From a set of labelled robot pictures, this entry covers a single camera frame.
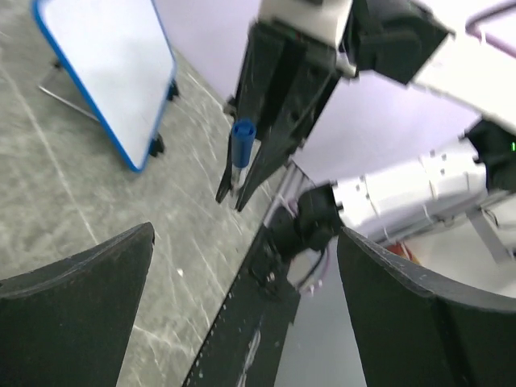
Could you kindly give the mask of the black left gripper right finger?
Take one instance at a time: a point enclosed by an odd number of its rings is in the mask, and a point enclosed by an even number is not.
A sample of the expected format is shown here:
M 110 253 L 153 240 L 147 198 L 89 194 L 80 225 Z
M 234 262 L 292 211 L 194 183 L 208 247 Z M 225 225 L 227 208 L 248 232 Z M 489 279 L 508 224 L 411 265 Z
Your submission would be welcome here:
M 403 259 L 349 228 L 339 272 L 369 386 L 513 386 L 515 300 Z

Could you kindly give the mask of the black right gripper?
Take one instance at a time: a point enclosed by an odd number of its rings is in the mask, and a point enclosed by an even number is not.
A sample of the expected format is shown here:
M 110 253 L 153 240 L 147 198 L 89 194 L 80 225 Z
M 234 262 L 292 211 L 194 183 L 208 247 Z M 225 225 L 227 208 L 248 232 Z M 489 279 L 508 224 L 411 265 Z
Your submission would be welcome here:
M 353 76 L 372 70 L 406 85 L 450 33 L 416 1 L 263 1 L 258 18 L 235 95 L 224 106 L 233 124 L 250 119 L 256 127 L 238 212 L 310 135 L 340 79 L 336 51 L 346 55 Z M 311 44 L 298 52 L 286 26 L 336 51 Z M 230 194 L 231 129 L 218 203 Z

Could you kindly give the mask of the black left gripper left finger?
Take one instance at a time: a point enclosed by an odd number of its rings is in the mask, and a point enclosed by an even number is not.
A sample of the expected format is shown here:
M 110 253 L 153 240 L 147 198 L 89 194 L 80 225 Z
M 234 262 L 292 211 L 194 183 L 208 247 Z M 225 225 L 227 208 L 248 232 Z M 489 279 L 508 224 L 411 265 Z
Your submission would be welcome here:
M 3 386 L 116 385 L 154 248 L 142 223 L 1 282 Z

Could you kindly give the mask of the blue marker cap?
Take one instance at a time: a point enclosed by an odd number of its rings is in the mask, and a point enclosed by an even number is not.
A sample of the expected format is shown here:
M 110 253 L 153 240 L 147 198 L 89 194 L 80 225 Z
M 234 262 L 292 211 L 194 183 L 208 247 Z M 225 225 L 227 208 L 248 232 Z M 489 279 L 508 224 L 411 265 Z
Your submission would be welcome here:
M 231 163 L 244 169 L 249 165 L 256 127 L 250 119 L 241 119 L 231 129 Z

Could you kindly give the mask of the white blue whiteboard marker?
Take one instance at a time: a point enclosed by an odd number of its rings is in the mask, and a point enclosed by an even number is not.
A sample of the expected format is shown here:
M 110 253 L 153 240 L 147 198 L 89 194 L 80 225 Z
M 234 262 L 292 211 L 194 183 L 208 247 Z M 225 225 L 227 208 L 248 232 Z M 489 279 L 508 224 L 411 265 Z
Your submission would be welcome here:
M 248 167 L 231 165 L 231 179 L 230 179 L 230 195 L 232 198 L 237 198 L 243 183 L 247 176 Z

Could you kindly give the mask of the blue framed whiteboard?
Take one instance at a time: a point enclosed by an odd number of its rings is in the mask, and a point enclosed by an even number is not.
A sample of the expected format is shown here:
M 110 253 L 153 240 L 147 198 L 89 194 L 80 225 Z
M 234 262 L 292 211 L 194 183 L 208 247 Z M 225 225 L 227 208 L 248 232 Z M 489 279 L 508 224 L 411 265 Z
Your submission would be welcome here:
M 152 0 L 34 1 L 56 60 L 39 88 L 99 122 L 134 172 L 164 151 L 158 128 L 177 63 Z

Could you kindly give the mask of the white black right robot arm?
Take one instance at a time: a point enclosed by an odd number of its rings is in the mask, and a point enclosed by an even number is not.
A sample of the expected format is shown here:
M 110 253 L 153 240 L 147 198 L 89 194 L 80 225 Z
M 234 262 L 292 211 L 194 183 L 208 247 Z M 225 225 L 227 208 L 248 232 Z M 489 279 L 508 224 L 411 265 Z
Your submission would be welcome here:
M 216 200 L 242 210 L 304 144 L 339 81 L 372 71 L 472 107 L 458 139 L 400 164 L 308 189 L 282 207 L 260 239 L 270 260 L 324 251 L 342 227 L 380 245 L 426 233 L 515 192 L 515 50 L 481 30 L 514 10 L 506 1 L 460 27 L 416 1 L 263 1 L 250 26 L 233 126 Z

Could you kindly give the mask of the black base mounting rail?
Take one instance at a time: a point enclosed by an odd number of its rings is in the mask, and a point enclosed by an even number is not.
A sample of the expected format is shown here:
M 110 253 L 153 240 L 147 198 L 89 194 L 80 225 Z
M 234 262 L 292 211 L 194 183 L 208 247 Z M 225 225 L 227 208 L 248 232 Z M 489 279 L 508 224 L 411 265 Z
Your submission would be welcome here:
M 305 244 L 289 204 L 309 179 L 291 164 L 185 378 L 187 387 L 274 385 L 300 295 L 287 279 Z

